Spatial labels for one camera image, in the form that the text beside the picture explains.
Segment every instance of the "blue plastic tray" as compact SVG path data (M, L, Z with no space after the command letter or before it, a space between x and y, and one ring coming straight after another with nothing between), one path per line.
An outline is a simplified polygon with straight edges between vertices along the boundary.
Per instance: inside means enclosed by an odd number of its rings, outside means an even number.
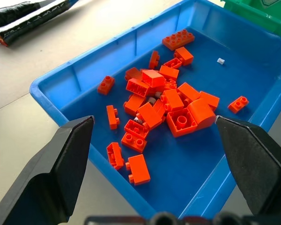
M90 160L145 218L157 211L177 217L217 213L235 186L215 125L174 138L163 123L149 133L144 151L151 181L133 186L128 172L117 172L107 161L106 147L120 142L124 125L125 71L147 68L152 50L160 65L173 57L162 38L187 28L195 41L186 45L194 55L191 66L181 67L178 85L188 82L221 98L216 114L248 120L269 130L281 110L281 38L262 30L205 0L185 0L147 22L36 79L30 88L35 100L59 124L86 115L96 123ZM222 66L218 58L225 59ZM116 78L107 96L97 93L106 75ZM234 115L227 106L239 96L250 103ZM121 124L108 126L106 105L118 109ZM137 152L123 146L125 161Z

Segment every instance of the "pile of lego bricks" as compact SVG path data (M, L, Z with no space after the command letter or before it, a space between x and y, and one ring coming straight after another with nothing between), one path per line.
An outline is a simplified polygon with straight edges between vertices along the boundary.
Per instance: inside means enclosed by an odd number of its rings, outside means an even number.
M197 91L191 85L183 83L177 87L176 80L179 68L192 64L193 55L183 46L194 41L194 36L187 30L182 30L163 39L163 44L174 51L173 59L158 66L160 55L153 51L148 69L131 68L126 71L126 90L132 94L124 102L125 112L134 117L125 127L122 145L140 153L128 158L127 170L131 171L129 182L135 185L150 181L146 161L142 155L150 130L164 121L167 122L174 137L187 135L211 126L216 118L220 98L203 91ZM107 76L98 87L98 92L107 95L115 79ZM249 101L239 97L228 108L237 113ZM112 105L106 107L110 129L117 129L120 123L118 111ZM116 169L124 166L121 148L118 142L112 142L107 147L110 164Z

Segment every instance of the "green container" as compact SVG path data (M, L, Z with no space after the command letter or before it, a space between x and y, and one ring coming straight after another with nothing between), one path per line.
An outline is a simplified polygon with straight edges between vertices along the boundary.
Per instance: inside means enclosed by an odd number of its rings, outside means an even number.
M224 8L281 36L281 0L274 4L269 0L221 0Z

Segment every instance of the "black cylindrical object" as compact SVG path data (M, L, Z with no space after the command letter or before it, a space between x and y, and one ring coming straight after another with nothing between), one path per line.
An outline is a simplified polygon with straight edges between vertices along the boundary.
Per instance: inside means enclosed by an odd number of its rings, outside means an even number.
M0 27L0 43L5 46L10 45L22 34L67 11L71 6L69 0L56 0L17 21Z
M0 8L0 27L8 25L23 16L26 16L41 8L38 2L22 2L14 6Z

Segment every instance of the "small white piece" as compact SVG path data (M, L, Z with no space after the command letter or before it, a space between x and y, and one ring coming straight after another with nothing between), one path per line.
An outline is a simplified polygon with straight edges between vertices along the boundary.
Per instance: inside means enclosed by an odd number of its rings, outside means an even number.
M223 60L223 59L219 58L219 59L217 60L217 62L218 62L218 63L220 63L221 65L223 65L223 64L224 64L224 62L225 62L225 60Z

